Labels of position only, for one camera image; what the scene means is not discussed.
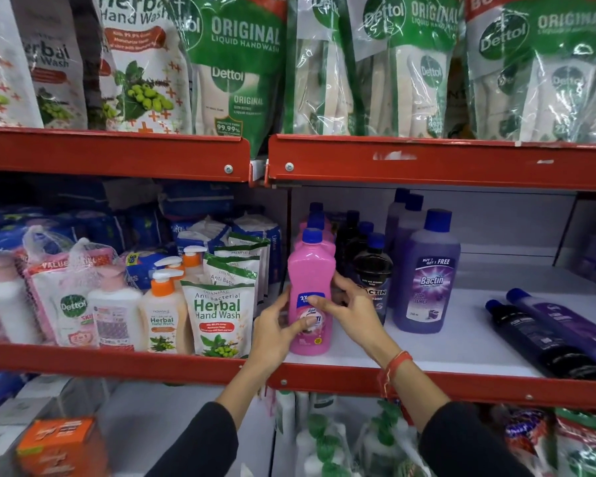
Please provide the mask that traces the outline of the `person's right hand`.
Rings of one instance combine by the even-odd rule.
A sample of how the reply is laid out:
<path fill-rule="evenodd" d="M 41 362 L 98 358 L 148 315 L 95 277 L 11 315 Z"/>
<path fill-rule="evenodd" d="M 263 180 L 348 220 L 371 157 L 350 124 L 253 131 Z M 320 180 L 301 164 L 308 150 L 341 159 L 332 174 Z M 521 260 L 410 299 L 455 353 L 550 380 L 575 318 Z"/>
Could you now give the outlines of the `person's right hand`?
<path fill-rule="evenodd" d="M 334 286 L 343 292 L 342 300 L 349 308 L 346 320 L 337 320 L 345 333 L 381 368 L 402 352 L 402 349 L 384 330 L 373 302 L 364 288 L 353 280 L 334 274 Z M 321 296 L 310 296 L 309 299 L 326 299 Z"/>

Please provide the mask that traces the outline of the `person's left hand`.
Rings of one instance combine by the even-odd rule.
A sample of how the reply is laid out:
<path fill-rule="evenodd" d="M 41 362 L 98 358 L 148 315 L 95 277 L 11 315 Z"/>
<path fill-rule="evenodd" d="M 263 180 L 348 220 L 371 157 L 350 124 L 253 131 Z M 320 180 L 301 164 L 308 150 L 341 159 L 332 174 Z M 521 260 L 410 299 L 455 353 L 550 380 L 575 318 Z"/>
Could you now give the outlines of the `person's left hand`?
<path fill-rule="evenodd" d="M 279 316 L 288 304 L 290 290 L 286 289 L 278 299 L 254 320 L 252 347 L 247 366 L 256 374 L 269 378 L 289 353 L 291 342 L 284 342 L 284 327 Z"/>

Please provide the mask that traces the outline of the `pink cleaner bottle blue cap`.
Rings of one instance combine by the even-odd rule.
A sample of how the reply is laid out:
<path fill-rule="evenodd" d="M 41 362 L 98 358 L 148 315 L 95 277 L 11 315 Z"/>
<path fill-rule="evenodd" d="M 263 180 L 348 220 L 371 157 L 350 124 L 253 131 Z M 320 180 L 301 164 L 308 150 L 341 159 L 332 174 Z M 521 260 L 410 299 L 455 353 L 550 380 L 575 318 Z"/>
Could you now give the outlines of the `pink cleaner bottle blue cap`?
<path fill-rule="evenodd" d="M 321 235 L 320 245 L 326 249 L 331 255 L 335 256 L 335 242 L 334 235 L 330 231 L 330 226 L 327 226 L 325 215 L 322 211 L 310 213 L 307 221 L 301 224 L 299 234 L 294 241 L 294 250 L 297 250 L 303 245 L 302 236 L 305 231 L 315 230 Z"/>
<path fill-rule="evenodd" d="M 325 229 L 326 230 L 331 230 L 332 229 L 331 222 L 329 221 L 329 219 L 325 215 L 323 203 L 322 202 L 319 202 L 319 201 L 312 201 L 310 203 L 310 208 L 309 208 L 309 211 L 308 211 L 307 215 L 303 217 L 303 219 L 301 220 L 301 222 L 299 224 L 299 229 L 300 230 L 303 230 L 303 229 L 305 229 L 307 227 L 308 219 L 309 219 L 309 217 L 312 214 L 317 214 L 317 215 L 322 216 L 322 219 L 324 220 L 324 224 L 325 224 Z"/>
<path fill-rule="evenodd" d="M 290 344 L 296 355 L 314 357 L 325 354 L 332 343 L 334 318 L 308 303 L 308 297 L 331 299 L 331 283 L 335 273 L 335 257 L 320 245 L 321 235 L 315 230 L 305 231 L 303 245 L 288 258 L 290 282 L 288 323 L 299 318 L 315 316 L 318 322 L 298 335 Z"/>

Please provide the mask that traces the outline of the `person's right forearm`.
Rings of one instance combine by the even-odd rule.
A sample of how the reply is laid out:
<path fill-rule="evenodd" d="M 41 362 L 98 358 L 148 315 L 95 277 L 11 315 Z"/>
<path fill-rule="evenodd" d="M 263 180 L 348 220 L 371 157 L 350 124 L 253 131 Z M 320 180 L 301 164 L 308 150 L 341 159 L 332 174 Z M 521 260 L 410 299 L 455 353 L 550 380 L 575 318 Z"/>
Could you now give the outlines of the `person's right forearm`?
<path fill-rule="evenodd" d="M 419 453 L 436 477 L 534 477 L 464 402 L 451 401 L 402 351 L 382 369 L 421 432 Z"/>

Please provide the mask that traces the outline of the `small white herbal refill pouch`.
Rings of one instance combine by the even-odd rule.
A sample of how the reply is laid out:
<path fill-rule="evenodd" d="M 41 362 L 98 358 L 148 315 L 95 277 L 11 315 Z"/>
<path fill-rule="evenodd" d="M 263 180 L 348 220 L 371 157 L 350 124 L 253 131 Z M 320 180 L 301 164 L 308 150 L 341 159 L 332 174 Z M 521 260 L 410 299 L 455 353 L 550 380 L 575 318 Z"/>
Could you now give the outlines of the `small white herbal refill pouch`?
<path fill-rule="evenodd" d="M 259 291 L 259 256 L 215 256 L 205 253 L 204 280 L 218 286 L 253 284 L 253 313 L 256 313 Z"/>
<path fill-rule="evenodd" d="M 252 245 L 234 245 L 215 249 L 218 257 L 259 257 L 257 272 L 257 303 L 262 304 L 268 289 L 268 252 L 269 240 L 263 240 Z"/>
<path fill-rule="evenodd" d="M 222 359 L 247 358 L 255 314 L 254 283 L 219 286 L 182 281 L 194 353 Z"/>
<path fill-rule="evenodd" d="M 238 232 L 230 232 L 228 236 L 229 245 L 256 245 L 261 246 L 261 265 L 259 276 L 261 281 L 259 282 L 259 302 L 264 302 L 264 299 L 268 296 L 269 288 L 269 269 L 270 269 L 270 254 L 271 254 L 271 240 L 264 237 L 258 237 L 255 235 L 249 235 Z"/>

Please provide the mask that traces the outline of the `purple cleaner bottle blue cap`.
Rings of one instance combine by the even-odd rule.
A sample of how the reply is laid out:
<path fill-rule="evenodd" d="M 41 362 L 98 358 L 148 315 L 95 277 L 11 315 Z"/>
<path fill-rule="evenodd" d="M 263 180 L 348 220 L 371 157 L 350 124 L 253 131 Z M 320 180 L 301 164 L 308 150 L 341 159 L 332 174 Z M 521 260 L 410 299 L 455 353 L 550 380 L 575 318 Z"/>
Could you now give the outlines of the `purple cleaner bottle blue cap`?
<path fill-rule="evenodd" d="M 461 244 L 451 232 L 452 218 L 450 210 L 429 209 L 423 227 L 404 242 L 392 312 L 401 331 L 436 334 L 444 325 L 461 257 Z"/>
<path fill-rule="evenodd" d="M 394 200 L 388 207 L 386 225 L 384 230 L 384 251 L 389 256 L 391 256 L 391 253 L 393 251 L 395 237 L 397 236 L 399 219 L 405 211 L 405 204 L 409 198 L 409 194 L 409 189 L 396 189 Z"/>
<path fill-rule="evenodd" d="M 407 240 L 413 232 L 420 230 L 423 227 L 426 219 L 426 212 L 422 209 L 423 202 L 423 195 L 410 192 L 409 198 L 405 204 L 405 211 L 399 219 L 397 236 L 395 237 L 395 244 L 390 256 L 394 268 L 398 266 L 400 247 L 403 246 L 405 240 Z"/>
<path fill-rule="evenodd" d="M 532 296 L 520 288 L 510 289 L 506 300 L 596 361 L 596 323 L 563 304 Z"/>

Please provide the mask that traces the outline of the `group of green pump bottles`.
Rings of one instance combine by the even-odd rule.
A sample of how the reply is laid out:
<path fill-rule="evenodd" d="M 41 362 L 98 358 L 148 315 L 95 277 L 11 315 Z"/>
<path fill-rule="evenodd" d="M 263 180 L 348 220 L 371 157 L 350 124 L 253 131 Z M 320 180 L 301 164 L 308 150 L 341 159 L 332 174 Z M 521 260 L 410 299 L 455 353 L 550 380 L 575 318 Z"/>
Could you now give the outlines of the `group of green pump bottles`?
<path fill-rule="evenodd" d="M 270 477 L 435 477 L 399 401 L 275 391 Z"/>

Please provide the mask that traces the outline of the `red metal shelf edge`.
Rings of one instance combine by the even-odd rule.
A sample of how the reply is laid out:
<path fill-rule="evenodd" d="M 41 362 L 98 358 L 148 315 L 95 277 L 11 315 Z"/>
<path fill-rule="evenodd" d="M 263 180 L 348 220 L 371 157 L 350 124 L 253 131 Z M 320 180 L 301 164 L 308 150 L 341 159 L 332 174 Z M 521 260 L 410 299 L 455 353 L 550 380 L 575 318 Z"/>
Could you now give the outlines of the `red metal shelf edge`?
<path fill-rule="evenodd" d="M 596 144 L 279 134 L 264 181 L 596 192 Z"/>
<path fill-rule="evenodd" d="M 249 183 L 250 146 L 233 136 L 0 128 L 0 171 Z"/>
<path fill-rule="evenodd" d="M 0 370 L 173 384 L 228 384 L 244 359 L 0 344 Z"/>

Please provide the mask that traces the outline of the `white pink pump bottle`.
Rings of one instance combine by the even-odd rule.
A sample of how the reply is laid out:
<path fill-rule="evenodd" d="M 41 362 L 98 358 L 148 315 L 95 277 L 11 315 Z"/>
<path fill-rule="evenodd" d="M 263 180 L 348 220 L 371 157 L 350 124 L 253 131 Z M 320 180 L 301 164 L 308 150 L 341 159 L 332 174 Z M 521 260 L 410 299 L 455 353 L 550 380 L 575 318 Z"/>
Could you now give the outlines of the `white pink pump bottle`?
<path fill-rule="evenodd" d="M 0 323 L 12 344 L 43 342 L 25 282 L 11 256 L 0 256 Z"/>
<path fill-rule="evenodd" d="M 143 293 L 129 285 L 126 269 L 118 264 L 99 266 L 98 286 L 87 294 L 100 348 L 145 352 L 146 333 L 140 314 Z"/>

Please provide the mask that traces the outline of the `green liquid handwash refill pouch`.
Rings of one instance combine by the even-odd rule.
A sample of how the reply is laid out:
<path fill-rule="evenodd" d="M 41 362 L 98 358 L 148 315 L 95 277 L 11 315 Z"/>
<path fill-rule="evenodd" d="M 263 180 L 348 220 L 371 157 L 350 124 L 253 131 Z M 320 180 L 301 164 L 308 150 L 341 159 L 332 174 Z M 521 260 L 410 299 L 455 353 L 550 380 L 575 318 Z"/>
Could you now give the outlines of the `green liquid handwash refill pouch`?
<path fill-rule="evenodd" d="M 192 133 L 237 136 L 259 156 L 286 55 L 287 0 L 161 0 L 188 59 Z"/>
<path fill-rule="evenodd" d="M 463 0 L 346 0 L 362 134 L 440 138 Z"/>
<path fill-rule="evenodd" d="M 575 142 L 596 76 L 596 0 L 465 0 L 472 131 Z"/>
<path fill-rule="evenodd" d="M 347 0 L 288 0 L 281 132 L 365 135 Z"/>

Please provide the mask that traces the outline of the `pink value pack bag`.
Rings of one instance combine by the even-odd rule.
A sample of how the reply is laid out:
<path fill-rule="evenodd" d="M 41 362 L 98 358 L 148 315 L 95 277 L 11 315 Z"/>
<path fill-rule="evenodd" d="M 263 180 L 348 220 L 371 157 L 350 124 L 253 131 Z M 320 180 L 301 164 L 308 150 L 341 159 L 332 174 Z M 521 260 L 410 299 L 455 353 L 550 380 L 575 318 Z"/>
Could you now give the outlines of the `pink value pack bag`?
<path fill-rule="evenodd" d="M 36 224 L 23 237 L 24 276 L 47 344 L 97 348 L 88 294 L 100 287 L 100 266 L 118 262 L 110 246 L 64 235 Z"/>

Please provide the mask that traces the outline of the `pile of blue packets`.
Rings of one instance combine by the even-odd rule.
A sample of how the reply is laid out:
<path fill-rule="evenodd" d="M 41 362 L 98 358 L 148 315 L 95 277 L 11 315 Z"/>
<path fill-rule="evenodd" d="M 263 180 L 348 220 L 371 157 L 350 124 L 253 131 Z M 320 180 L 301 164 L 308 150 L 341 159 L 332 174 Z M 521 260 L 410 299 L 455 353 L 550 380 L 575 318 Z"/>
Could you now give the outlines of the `pile of blue packets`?
<path fill-rule="evenodd" d="M 21 252 L 26 229 L 41 225 L 76 242 L 176 256 L 176 235 L 234 208 L 232 185 L 132 177 L 0 173 L 0 253 Z"/>

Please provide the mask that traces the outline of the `orange cardboard box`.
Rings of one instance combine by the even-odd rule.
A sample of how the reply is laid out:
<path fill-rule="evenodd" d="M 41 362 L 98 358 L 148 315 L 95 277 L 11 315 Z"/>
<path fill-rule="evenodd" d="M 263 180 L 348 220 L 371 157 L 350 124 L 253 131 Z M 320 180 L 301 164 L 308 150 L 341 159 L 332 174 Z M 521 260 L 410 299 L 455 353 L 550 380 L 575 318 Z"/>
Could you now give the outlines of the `orange cardboard box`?
<path fill-rule="evenodd" d="M 94 417 L 37 419 L 16 446 L 29 477 L 111 477 L 108 452 Z"/>

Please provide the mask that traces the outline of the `colourful pouches on lower shelf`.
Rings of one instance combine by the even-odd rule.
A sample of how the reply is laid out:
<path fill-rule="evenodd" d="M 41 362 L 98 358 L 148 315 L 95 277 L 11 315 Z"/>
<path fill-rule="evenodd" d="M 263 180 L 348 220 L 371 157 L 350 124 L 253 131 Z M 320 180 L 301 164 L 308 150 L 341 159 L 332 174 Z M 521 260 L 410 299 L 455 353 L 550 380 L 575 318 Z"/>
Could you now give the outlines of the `colourful pouches on lower shelf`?
<path fill-rule="evenodd" d="M 596 411 L 502 404 L 490 417 L 534 477 L 596 477 Z"/>

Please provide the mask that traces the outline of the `white herbal hand wash pouch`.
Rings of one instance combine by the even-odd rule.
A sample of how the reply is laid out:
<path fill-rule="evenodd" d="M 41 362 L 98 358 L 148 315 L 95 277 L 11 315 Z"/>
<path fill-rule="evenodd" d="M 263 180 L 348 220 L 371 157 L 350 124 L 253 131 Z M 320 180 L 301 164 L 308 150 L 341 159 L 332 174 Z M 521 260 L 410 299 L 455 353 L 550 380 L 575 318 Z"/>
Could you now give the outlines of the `white herbal hand wash pouch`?
<path fill-rule="evenodd" d="M 163 0 L 91 0 L 105 129 L 191 135 L 187 62 Z"/>
<path fill-rule="evenodd" d="M 84 71 L 69 0 L 10 0 L 43 127 L 86 130 Z"/>
<path fill-rule="evenodd" d="M 44 127 L 10 0 L 0 0 L 0 127 Z"/>

